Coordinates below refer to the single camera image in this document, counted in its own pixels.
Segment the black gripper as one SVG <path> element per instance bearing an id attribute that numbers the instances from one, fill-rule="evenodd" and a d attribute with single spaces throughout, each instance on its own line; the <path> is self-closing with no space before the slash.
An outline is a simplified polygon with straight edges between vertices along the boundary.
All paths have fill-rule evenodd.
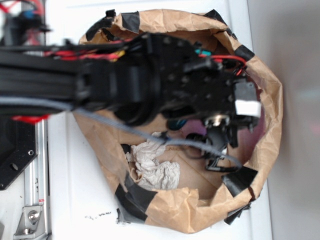
<path id="1" fill-rule="evenodd" d="M 163 115 L 174 128 L 190 119 L 202 121 L 206 134 L 190 133 L 186 144 L 198 148 L 212 172 L 235 172 L 218 165 L 228 145 L 238 146 L 238 131 L 254 129 L 261 117 L 255 85 L 242 73 L 244 59 L 204 54 L 187 40 L 164 34 L 140 36 L 148 62 L 148 90 L 143 101 L 147 119 Z"/>

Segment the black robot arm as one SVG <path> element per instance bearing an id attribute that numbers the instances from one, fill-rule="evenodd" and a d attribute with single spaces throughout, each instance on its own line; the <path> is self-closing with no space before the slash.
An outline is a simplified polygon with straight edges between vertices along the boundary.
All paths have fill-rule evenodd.
<path id="1" fill-rule="evenodd" d="M 204 152 L 210 171 L 237 133 L 253 129 L 262 105 L 238 56 L 205 53 L 189 41 L 144 33 L 108 45 L 0 49 L 0 157 L 18 133 L 73 111 L 146 140 Z"/>

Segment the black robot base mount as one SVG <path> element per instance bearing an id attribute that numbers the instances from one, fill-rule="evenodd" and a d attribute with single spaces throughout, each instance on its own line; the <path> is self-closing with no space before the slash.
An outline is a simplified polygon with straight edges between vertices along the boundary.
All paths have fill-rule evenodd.
<path id="1" fill-rule="evenodd" d="M 0 118 L 0 189 L 6 190 L 37 156 L 36 127 Z"/>

